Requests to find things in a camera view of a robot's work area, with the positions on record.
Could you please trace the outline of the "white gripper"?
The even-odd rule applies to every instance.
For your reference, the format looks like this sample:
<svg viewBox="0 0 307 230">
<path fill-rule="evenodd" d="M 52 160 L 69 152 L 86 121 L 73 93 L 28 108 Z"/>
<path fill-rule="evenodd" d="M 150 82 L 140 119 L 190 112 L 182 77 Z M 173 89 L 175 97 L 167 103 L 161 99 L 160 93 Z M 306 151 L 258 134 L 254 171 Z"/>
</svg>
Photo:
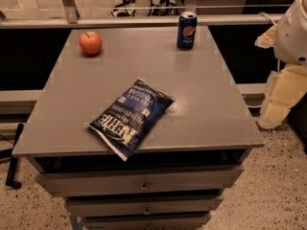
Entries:
<svg viewBox="0 0 307 230">
<path fill-rule="evenodd" d="M 274 46 L 276 25 L 258 36 L 254 45 L 268 49 Z M 260 109 L 258 125 L 274 129 L 282 124 L 291 109 L 307 93 L 307 66 L 287 64 L 279 73 L 271 71 Z"/>
</svg>

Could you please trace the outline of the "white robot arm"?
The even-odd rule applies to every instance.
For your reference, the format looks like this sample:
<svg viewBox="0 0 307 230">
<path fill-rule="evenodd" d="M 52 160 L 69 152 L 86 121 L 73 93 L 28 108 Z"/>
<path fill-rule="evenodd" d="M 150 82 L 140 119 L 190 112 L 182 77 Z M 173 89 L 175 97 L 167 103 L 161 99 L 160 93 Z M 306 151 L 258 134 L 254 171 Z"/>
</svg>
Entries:
<svg viewBox="0 0 307 230">
<path fill-rule="evenodd" d="M 274 129 L 307 93 L 307 0 L 295 0 L 254 45 L 273 48 L 278 60 L 277 70 L 268 77 L 258 120 L 261 128 Z"/>
</svg>

